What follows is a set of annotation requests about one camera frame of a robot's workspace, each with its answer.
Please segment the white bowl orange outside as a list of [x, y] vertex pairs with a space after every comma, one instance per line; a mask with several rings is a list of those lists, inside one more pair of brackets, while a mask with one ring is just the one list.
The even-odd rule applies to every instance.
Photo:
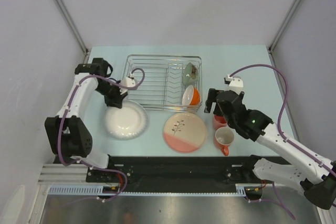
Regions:
[[201, 103], [201, 95], [199, 91], [193, 86], [189, 85], [182, 96], [182, 105], [184, 106], [196, 106]]

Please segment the white scalloped plate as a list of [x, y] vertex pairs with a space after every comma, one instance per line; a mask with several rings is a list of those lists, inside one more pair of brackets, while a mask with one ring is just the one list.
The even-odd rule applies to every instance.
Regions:
[[122, 108], [108, 107], [104, 116], [107, 132], [120, 140], [131, 140], [143, 134], [149, 126], [149, 116], [138, 103], [124, 100]]

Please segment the green ceramic bowl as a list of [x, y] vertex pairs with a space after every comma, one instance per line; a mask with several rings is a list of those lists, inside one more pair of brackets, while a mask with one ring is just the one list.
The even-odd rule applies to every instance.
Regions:
[[183, 72], [183, 84], [189, 85], [199, 80], [199, 71], [196, 65], [191, 62], [187, 64]]

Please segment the metal wire dish rack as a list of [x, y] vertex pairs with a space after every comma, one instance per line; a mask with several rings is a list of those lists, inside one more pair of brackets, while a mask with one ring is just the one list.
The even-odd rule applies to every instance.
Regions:
[[189, 85], [183, 84], [183, 72], [188, 63], [197, 66], [200, 78], [193, 85], [202, 97], [202, 60], [199, 56], [129, 55], [124, 67], [126, 77], [134, 68], [145, 72], [143, 83], [127, 98], [147, 110], [197, 112], [202, 105], [184, 106], [182, 96]]

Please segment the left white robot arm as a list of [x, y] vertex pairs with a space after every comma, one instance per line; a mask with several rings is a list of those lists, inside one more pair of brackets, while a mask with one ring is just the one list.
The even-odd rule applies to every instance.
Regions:
[[66, 165], [85, 162], [98, 167], [98, 176], [105, 182], [115, 178], [116, 169], [108, 164], [108, 155], [94, 147], [92, 135], [83, 122], [86, 108], [94, 92], [104, 98], [106, 106], [122, 108], [128, 89], [135, 86], [129, 77], [110, 78], [113, 67], [103, 58], [82, 63], [75, 68], [75, 79], [66, 102], [56, 116], [45, 120], [45, 130], [52, 152]]

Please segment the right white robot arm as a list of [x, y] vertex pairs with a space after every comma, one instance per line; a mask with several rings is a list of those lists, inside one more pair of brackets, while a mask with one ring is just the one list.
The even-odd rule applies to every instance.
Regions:
[[273, 150], [288, 162], [281, 165], [252, 155], [242, 169], [243, 179], [254, 183], [260, 178], [285, 185], [302, 193], [315, 206], [329, 210], [335, 202], [335, 162], [285, 136], [270, 117], [247, 109], [243, 97], [243, 92], [210, 88], [204, 111], [223, 116], [241, 137]]

